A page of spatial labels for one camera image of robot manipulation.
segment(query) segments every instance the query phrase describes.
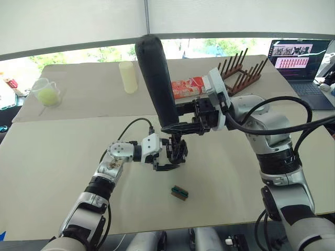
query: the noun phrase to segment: laptop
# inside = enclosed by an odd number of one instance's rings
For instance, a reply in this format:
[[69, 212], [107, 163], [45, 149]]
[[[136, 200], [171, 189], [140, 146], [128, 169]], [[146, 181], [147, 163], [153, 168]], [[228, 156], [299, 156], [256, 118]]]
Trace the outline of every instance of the laptop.
[[313, 110], [334, 110], [314, 79], [329, 40], [272, 40], [268, 58]]

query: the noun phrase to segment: green foliage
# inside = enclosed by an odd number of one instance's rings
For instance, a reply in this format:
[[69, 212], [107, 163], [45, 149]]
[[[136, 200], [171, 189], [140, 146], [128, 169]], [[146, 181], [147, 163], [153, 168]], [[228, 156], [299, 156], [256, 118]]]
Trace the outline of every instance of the green foliage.
[[255, 45], [256, 38], [208, 38], [204, 41], [204, 46], [219, 46], [227, 56], [240, 53], [241, 50], [245, 50], [246, 48], [253, 48]]
[[46, 65], [49, 64], [66, 64], [66, 57], [63, 52], [50, 53], [45, 55], [30, 56], [30, 60], [37, 64], [38, 70], [41, 72]]
[[131, 58], [135, 61], [136, 60], [136, 51], [135, 51], [135, 45], [133, 45], [130, 50], [128, 51], [128, 55], [131, 56]]
[[98, 62], [115, 62], [121, 61], [121, 53], [113, 47], [100, 47], [90, 49], [90, 52], [87, 54], [88, 57], [94, 57]]

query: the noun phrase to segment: laptop screen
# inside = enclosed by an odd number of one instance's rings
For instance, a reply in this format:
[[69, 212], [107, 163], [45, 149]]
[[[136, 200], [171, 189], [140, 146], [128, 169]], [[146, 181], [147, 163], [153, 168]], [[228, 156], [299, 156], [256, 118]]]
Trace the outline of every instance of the laptop screen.
[[329, 40], [272, 40], [268, 58], [287, 80], [313, 80]]

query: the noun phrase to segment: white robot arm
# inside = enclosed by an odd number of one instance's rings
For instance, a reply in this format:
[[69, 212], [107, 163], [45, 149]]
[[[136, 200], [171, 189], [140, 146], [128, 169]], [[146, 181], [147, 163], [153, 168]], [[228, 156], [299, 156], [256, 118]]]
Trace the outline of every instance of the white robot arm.
[[53, 238], [42, 250], [80, 251], [99, 248], [106, 222], [103, 214], [120, 179], [123, 164], [132, 161], [145, 163], [148, 157], [157, 156], [162, 146], [162, 139], [156, 133], [145, 137], [140, 145], [113, 142], [85, 191], [79, 195], [62, 223], [58, 238]]

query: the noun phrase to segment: wooden drying rack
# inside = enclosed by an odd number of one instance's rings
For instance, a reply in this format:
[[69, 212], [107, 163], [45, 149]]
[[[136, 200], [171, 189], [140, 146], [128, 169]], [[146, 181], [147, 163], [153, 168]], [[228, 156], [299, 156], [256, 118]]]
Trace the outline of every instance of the wooden drying rack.
[[222, 69], [221, 69], [221, 72], [220, 72], [222, 80], [230, 77], [231, 75], [235, 74], [236, 72], [241, 72], [241, 74], [238, 76], [238, 78], [237, 78], [233, 87], [225, 85], [226, 88], [227, 88], [227, 91], [228, 91], [228, 95], [230, 97], [235, 95], [236, 93], [240, 92], [244, 88], [248, 87], [249, 85], [251, 85], [255, 81], [259, 80], [260, 77], [261, 77], [261, 72], [262, 72], [262, 70], [263, 70], [263, 68], [264, 68], [264, 66], [267, 62], [267, 58], [266, 58], [266, 60], [262, 60], [261, 63], [256, 64], [255, 66], [252, 66], [249, 69], [249, 71], [248, 70], [244, 71], [242, 69], [242, 67], [243, 67], [242, 62], [244, 60], [244, 57], [245, 57], [247, 51], [248, 51], [248, 48], [246, 48], [244, 54], [243, 54], [243, 51], [241, 51], [240, 56], [238, 57], [236, 64], [235, 64], [235, 61], [236, 61], [236, 58], [238, 56], [238, 53], [236, 53], [231, 66], [230, 66], [230, 63], [231, 63], [232, 58], [233, 58], [232, 56], [229, 58], [229, 62], [228, 62], [226, 70], [225, 70], [225, 67], [226, 67], [228, 59], [225, 59], [224, 64], [222, 66]]

